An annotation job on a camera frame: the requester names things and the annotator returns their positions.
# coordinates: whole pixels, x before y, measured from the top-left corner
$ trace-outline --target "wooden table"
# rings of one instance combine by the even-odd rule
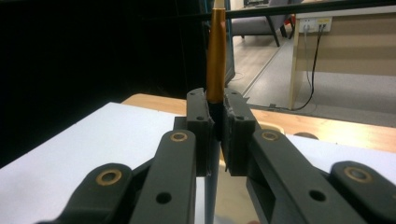
[[[136,94],[122,102],[144,108],[186,115],[186,101],[161,96]],[[318,119],[299,115],[252,109],[257,121],[265,121],[282,127],[285,133],[312,133],[319,140],[352,147],[364,147],[396,153],[396,129]]]

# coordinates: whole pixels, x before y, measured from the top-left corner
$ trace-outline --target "yellow pencil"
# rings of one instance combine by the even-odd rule
[[[224,97],[226,66],[226,27],[224,0],[215,0],[212,8],[206,65],[206,100],[221,103]]]

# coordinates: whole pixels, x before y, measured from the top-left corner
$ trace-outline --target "power outlet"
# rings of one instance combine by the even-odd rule
[[[316,18],[300,19],[300,30],[299,30],[299,33],[304,33],[305,29],[306,29],[306,31],[308,33],[315,32],[316,24],[317,24],[317,19]]]
[[[318,29],[320,25],[326,25],[323,32],[330,32],[330,28],[332,27],[332,17],[317,18]]]
[[[305,29],[307,29],[306,31],[308,33],[318,32],[320,25],[326,25],[323,32],[330,32],[332,28],[332,17],[300,19],[299,33],[304,33]]]

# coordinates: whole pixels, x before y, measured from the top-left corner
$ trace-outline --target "gray chair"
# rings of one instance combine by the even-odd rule
[[[269,0],[268,7],[279,7],[285,6],[290,3],[290,0]],[[273,35],[277,46],[279,47],[279,40],[277,39],[276,31],[280,30],[283,37],[287,37],[284,22],[290,21],[292,37],[294,33],[294,23],[291,19],[291,15],[279,15],[279,16],[262,16],[262,17],[250,17],[241,19],[232,19],[232,34],[233,36],[241,35],[245,38],[245,35]]]

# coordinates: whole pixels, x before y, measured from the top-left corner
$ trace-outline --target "electrical cable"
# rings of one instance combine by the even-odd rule
[[[306,41],[306,33],[308,33],[309,30],[309,25],[307,25],[307,27],[305,27],[304,25],[304,48],[305,48],[305,62],[306,62],[306,80],[308,80],[308,84],[309,84],[309,89],[312,89],[312,85],[311,85],[311,81],[309,80],[309,74],[308,74],[308,49],[307,49],[307,41]]]
[[[244,77],[245,77],[245,74],[240,73],[240,72],[235,72],[235,77],[233,79],[231,79],[230,81],[238,81],[238,80],[241,80]]]
[[[312,82],[312,84],[309,83],[309,84],[310,84],[310,87],[311,87],[311,94],[310,94],[310,96],[309,96],[309,99],[306,101],[306,103],[305,103],[304,105],[302,105],[302,106],[300,106],[300,107],[297,107],[297,108],[288,109],[288,108],[286,108],[286,107],[271,107],[271,106],[264,106],[265,108],[279,109],[279,110],[286,110],[286,111],[298,111],[298,110],[303,109],[304,107],[306,107],[306,106],[309,104],[309,102],[310,102],[311,99],[312,99],[312,96],[314,95],[314,91],[315,91],[315,89],[314,89],[314,77],[315,77],[315,67],[316,67],[316,65],[317,65],[317,58],[318,58],[318,47],[319,47],[320,38],[321,38],[321,36],[322,36],[322,34],[323,34],[323,30],[324,30],[325,27],[326,27],[326,24],[323,24],[323,25],[320,25],[320,26],[319,26],[319,29],[318,29],[317,49],[316,49],[316,51],[315,51],[314,64],[313,64],[313,66],[312,66],[312,74],[311,74],[311,82]]]

